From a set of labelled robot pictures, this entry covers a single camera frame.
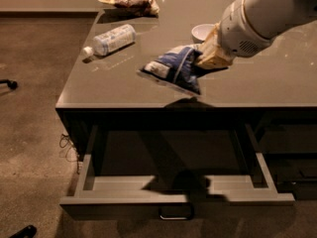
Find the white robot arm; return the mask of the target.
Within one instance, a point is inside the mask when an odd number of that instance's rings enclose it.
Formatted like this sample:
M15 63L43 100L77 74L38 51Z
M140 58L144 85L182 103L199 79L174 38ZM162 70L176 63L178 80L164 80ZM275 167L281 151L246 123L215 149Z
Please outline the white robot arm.
M199 47L195 63L215 69L251 58L289 29L316 21L316 8L317 0L235 0Z

